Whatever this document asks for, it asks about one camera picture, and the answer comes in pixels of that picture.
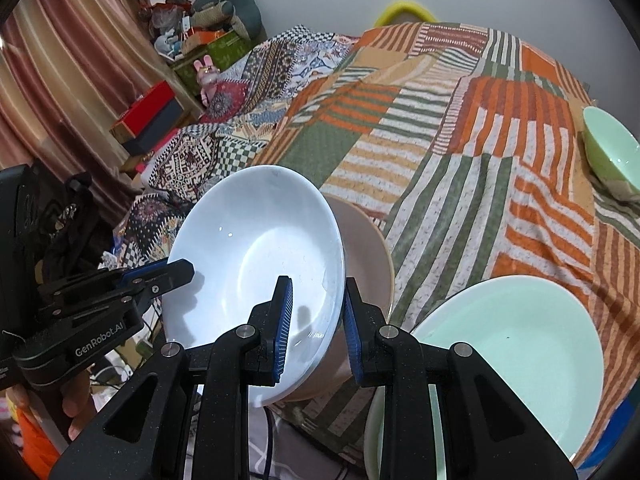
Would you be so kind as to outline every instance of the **brown striped curtain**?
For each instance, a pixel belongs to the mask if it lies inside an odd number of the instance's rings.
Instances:
[[[0,29],[0,168],[37,157],[62,180],[89,171],[111,222],[134,194],[113,122],[162,79],[197,107],[138,19],[145,1],[21,0]]]

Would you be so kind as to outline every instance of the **beige bowl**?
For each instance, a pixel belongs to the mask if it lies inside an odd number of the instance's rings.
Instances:
[[[338,222],[347,277],[358,283],[362,301],[380,307],[385,318],[394,297],[394,266],[380,230],[363,211],[334,196],[324,196]],[[318,367],[284,401],[313,399],[351,377],[347,341],[340,323]]]

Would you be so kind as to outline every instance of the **bowl rim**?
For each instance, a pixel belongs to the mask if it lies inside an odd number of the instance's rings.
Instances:
[[[268,388],[266,386],[250,386],[249,387],[249,395],[248,395],[249,404],[250,404],[250,406],[252,406],[254,408],[260,408],[260,407],[266,406],[268,404],[273,404],[274,402],[278,402],[279,400],[281,400],[284,397],[288,396],[291,392],[295,391],[295,389],[298,386],[300,386],[302,383],[304,383],[304,381],[309,377],[309,375],[311,375],[311,373],[318,367],[320,361],[322,360],[322,358],[324,357],[324,355],[327,352],[327,349],[328,349],[329,344],[330,344],[330,342],[331,342],[331,340],[333,338],[334,333],[336,332],[336,330],[338,329],[338,326],[340,325],[340,317],[342,315],[342,302],[343,302],[343,298],[344,298],[345,281],[346,281],[346,262],[345,262],[345,258],[344,258],[344,244],[342,242],[342,236],[340,235],[340,229],[338,228],[338,222],[335,219],[334,212],[329,207],[329,204],[326,201],[326,198],[322,195],[320,190],[308,178],[306,178],[304,175],[298,173],[297,171],[290,170],[289,168],[285,168],[283,166],[277,166],[277,165],[274,165],[274,164],[260,164],[258,166],[249,166],[247,168],[243,168],[242,170],[236,171],[235,173],[233,173],[233,174],[229,175],[228,177],[224,178],[219,183],[217,183],[215,186],[213,186],[211,189],[209,189],[201,197],[201,199],[198,200],[198,202],[193,206],[191,211],[189,211],[189,214],[187,215],[187,218],[184,219],[184,222],[183,222],[180,230],[178,231],[178,234],[177,234],[177,236],[176,236],[176,238],[174,240],[174,244],[172,245],[172,250],[170,251],[169,257],[168,257],[168,261],[171,262],[172,261],[173,248],[175,247],[176,243],[180,239],[180,234],[183,232],[184,225],[189,221],[189,216],[190,215],[192,215],[194,212],[197,212],[199,209],[202,209],[202,208],[205,207],[204,206],[204,203],[205,203],[204,199],[209,193],[211,193],[213,195],[214,193],[221,192],[220,191],[221,190],[220,186],[228,187],[233,182],[235,182],[238,178],[240,178],[239,175],[243,175],[242,178],[247,178],[249,173],[260,173],[260,172],[264,172],[264,171],[277,171],[279,173],[286,174],[288,177],[297,180],[301,184],[301,186],[303,186],[306,190],[311,192],[316,197],[319,207],[322,210],[324,210],[324,212],[325,212],[325,214],[327,216],[328,222],[329,222],[329,224],[331,224],[331,229],[334,232],[335,240],[337,241],[337,243],[339,245],[339,249],[340,250],[338,252],[340,254],[340,261],[338,262],[338,269],[337,270],[338,270],[338,272],[342,273],[342,279],[339,280],[339,282],[337,284],[337,289],[336,289],[336,294],[335,294],[335,297],[336,298],[340,298],[340,299],[334,301],[334,303],[336,303],[337,305],[335,306],[334,311],[331,314],[329,323],[327,324],[327,330],[326,330],[326,332],[324,334],[325,336],[321,339],[320,345],[318,346],[318,349],[316,350],[315,355],[313,355],[308,360],[308,363],[306,364],[306,368],[305,368],[304,372],[302,373],[302,375],[300,375],[300,377],[297,380],[295,380],[290,386],[288,386],[287,388],[283,388],[278,393],[276,393],[274,390],[277,390],[278,386],[280,384],[282,384],[282,382],[277,384],[276,387],[274,387],[274,388]],[[172,337],[170,339],[169,335],[168,335],[168,340],[176,340],[177,341],[177,339],[175,337]]]
[[[522,280],[522,279],[529,282],[539,282],[539,283],[546,282],[545,286],[549,286],[550,288],[555,288],[556,290],[562,290],[563,293],[566,293],[572,296],[576,303],[579,303],[580,305],[582,305],[582,303],[567,288],[560,285],[559,283],[553,282],[552,280],[548,280],[540,276],[532,276],[530,274],[507,274],[505,276],[496,276],[494,278],[489,278],[488,280],[482,280],[482,282],[478,282],[471,286],[468,286],[467,288],[460,290],[456,294],[453,294],[450,298],[447,298],[445,302],[441,305],[441,307],[445,306],[447,302],[449,302],[450,300],[452,300],[452,298],[455,298],[457,296],[460,296],[462,298],[464,298],[465,296],[471,296],[472,294],[478,291],[478,288],[480,286],[486,286],[487,283],[492,282],[492,285],[495,286],[497,285],[498,282],[509,282],[509,281]],[[456,307],[456,311],[460,311],[463,308],[460,301],[454,304],[454,306]],[[428,319],[430,320],[430,324],[431,323],[434,324],[434,326],[431,326],[431,329],[436,330],[439,326],[442,325],[444,320],[446,320],[446,318],[450,316],[450,308],[451,306],[449,305],[448,308],[436,309],[433,313],[431,313],[424,320],[422,320],[420,324],[415,326],[410,333],[412,335],[415,335],[416,332],[420,332],[421,327],[424,327],[426,325]],[[593,326],[593,333],[596,335],[596,338],[598,339],[598,347],[600,348],[600,345],[599,345],[600,337],[597,335],[597,331],[595,329],[595,326],[593,325],[593,319],[591,319],[591,316],[589,315],[587,310],[585,308],[582,308],[582,309],[576,308],[575,315],[582,317],[585,320],[585,322],[588,319],[588,321]],[[602,381],[604,381],[604,356],[602,352],[600,353],[600,360],[598,361],[597,365],[598,365],[598,371],[602,372],[602,373],[599,373],[599,375],[602,376]],[[373,409],[370,408],[369,413],[367,413],[367,420],[365,422],[362,451],[363,451],[363,460],[365,464],[365,470],[367,473],[367,478],[369,480],[377,480],[376,473],[378,474],[380,473],[379,467],[378,467],[378,438],[380,434],[380,425],[382,424],[382,421],[383,421],[383,415],[381,415],[381,413],[384,413],[384,402],[383,400],[380,401],[380,397],[383,395],[383,392],[384,392],[382,388],[384,388],[384,386],[380,386],[376,388],[376,391],[373,395],[372,402],[370,405],[371,407],[373,406],[377,407],[379,403],[382,402],[382,406],[380,407],[380,409],[376,410],[376,412],[374,412]],[[604,388],[604,382],[600,385],[600,398],[602,398],[603,388]],[[596,416],[597,416],[597,411],[594,414],[593,420],[591,421],[590,430],[593,427]],[[582,444],[584,444],[584,440],[587,438],[587,436],[588,435],[586,434],[582,441]]]
[[[626,164],[622,164],[622,165],[618,164],[614,160],[614,153],[611,152],[612,150],[610,150],[606,144],[603,144],[602,142],[600,142],[600,137],[597,136],[597,134],[593,133],[593,126],[589,126],[588,116],[593,115],[595,113],[597,113],[600,116],[606,117],[608,120],[611,120],[617,127],[619,127],[621,130],[626,132],[626,135],[628,136],[628,138],[630,138],[636,146],[640,147],[640,141],[638,141],[638,139],[634,137],[631,131],[622,122],[620,122],[617,118],[615,118],[606,110],[603,110],[602,108],[599,108],[597,106],[587,106],[583,108],[582,110],[582,119],[584,120],[583,133],[586,134],[588,137],[590,137],[590,140],[597,146],[597,148],[602,152],[602,154],[609,159],[610,163],[613,165],[615,170],[620,174],[620,176],[624,178],[629,184],[638,188],[640,186],[640,180],[630,176],[628,174],[628,171],[626,171]],[[587,151],[589,150],[589,144],[590,144],[589,142],[585,143],[585,150]]]
[[[389,281],[391,282],[391,291],[390,291],[389,305],[388,305],[389,311],[385,314],[385,319],[388,321],[389,316],[391,316],[391,311],[393,310],[393,302],[396,294],[396,270],[394,269],[394,261],[391,256],[391,251],[389,251],[389,247],[386,244],[385,237],[382,235],[382,231],[380,231],[378,226],[371,221],[371,218],[369,218],[369,216],[357,204],[354,204],[353,202],[349,202],[348,200],[345,200],[339,196],[332,195],[330,193],[322,192],[322,195],[325,196],[325,199],[329,197],[331,200],[343,202],[344,204],[350,206],[351,209],[357,211],[357,213],[361,215],[370,224],[370,226],[373,228],[373,230],[376,232],[376,235],[380,239],[380,243],[385,248],[386,262],[388,263],[387,268],[389,269],[389,277],[390,277]]]

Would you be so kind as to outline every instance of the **plush toy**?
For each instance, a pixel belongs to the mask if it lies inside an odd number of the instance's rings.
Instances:
[[[198,83],[202,87],[200,89],[202,104],[209,106],[209,103],[213,99],[213,95],[216,93],[216,89],[218,88],[220,70],[213,65],[213,60],[209,54],[203,58],[203,61],[204,65],[197,59],[193,62],[193,67],[198,73]]]
[[[158,36],[154,42],[154,48],[156,52],[161,56],[165,56],[174,60],[175,57],[180,54],[180,48],[182,42],[178,40],[178,36],[175,35],[173,29],[169,30],[166,34]]]
[[[260,34],[262,18],[254,0],[195,0],[191,27],[209,28],[229,21],[234,31],[247,41]]]

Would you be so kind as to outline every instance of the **patterned fabric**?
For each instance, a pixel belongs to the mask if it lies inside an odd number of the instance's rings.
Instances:
[[[137,267],[168,255],[193,203],[244,168],[271,139],[291,100],[340,65],[355,41],[299,26],[223,72],[205,119],[180,129],[149,161],[142,181],[157,192],[138,197],[114,231],[118,264]]]
[[[225,178],[242,170],[266,145],[266,140],[251,141],[237,137],[223,137],[220,139],[218,159],[214,165],[213,175]]]
[[[234,117],[246,98],[246,81],[220,81],[200,122],[224,123]]]
[[[378,28],[300,92],[253,161],[291,168],[378,221],[396,270],[390,322],[406,330],[495,276],[541,276],[574,293],[606,365],[576,463],[640,372],[640,210],[590,181],[577,135],[589,103],[562,65],[510,34],[445,23]],[[362,464],[371,397],[349,380],[278,409]]]

